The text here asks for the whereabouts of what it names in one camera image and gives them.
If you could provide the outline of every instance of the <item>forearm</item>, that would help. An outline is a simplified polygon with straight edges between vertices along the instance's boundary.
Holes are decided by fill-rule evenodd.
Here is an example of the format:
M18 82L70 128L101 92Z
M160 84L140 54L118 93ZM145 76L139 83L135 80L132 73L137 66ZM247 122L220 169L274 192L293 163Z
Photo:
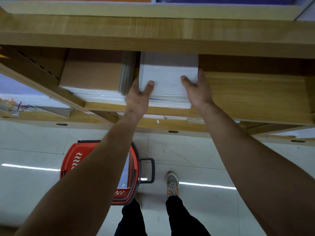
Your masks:
M114 198L137 123L133 115L116 123L89 156L45 194L16 235L96 235Z
M315 211L315 180L249 136L215 104L200 112L227 172L250 209L279 235L314 233L309 220ZM296 220L296 214L303 219Z

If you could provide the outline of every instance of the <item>shoelace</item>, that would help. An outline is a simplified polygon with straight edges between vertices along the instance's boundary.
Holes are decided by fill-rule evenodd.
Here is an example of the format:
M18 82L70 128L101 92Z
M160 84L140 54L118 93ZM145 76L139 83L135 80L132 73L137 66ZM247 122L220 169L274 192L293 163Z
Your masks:
M176 192L176 190L177 190L177 187L175 183L172 182L168 184L168 196L171 196L171 195L178 196L178 192Z

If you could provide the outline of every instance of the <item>black pants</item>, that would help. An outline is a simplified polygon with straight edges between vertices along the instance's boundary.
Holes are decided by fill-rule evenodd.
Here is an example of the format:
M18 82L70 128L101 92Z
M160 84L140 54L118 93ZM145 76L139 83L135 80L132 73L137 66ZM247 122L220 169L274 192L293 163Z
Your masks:
M172 236L210 235L203 224L188 213L179 197L169 197L166 201L166 210ZM118 224L115 236L147 236L140 205L135 199L129 205L123 207L122 213L123 218Z

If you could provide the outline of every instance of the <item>finger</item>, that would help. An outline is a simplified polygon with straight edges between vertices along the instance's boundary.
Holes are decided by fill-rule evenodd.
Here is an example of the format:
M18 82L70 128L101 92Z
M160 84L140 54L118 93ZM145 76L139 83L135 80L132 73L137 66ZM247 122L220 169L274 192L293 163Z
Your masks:
M194 86L194 84L191 83L190 80L185 75L181 76L180 80L181 84L185 87L185 89Z
M134 80L131 87L139 91L139 77Z
M150 96L154 89L154 82L150 80L143 91L144 95Z
M206 79L206 75L205 75L203 69L199 69L199 70L198 70L198 80L197 80L197 84L198 84L198 83L204 83L204 82L206 82L206 81L207 81L207 79Z

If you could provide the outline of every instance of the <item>hand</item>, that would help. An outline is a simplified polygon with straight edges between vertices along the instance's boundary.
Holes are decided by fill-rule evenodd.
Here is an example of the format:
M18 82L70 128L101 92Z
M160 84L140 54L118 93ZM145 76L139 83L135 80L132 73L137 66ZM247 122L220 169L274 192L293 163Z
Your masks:
M205 106L214 104L211 89L202 69L199 69L198 71L198 81L196 84L191 83L184 75L181 76L180 79L187 91L188 99L191 105L200 113L203 111Z
M147 112L149 106L149 97L153 91L154 82L149 81L144 92L139 91L139 79L136 78L126 97L126 110L124 116L131 116L133 120L140 121Z

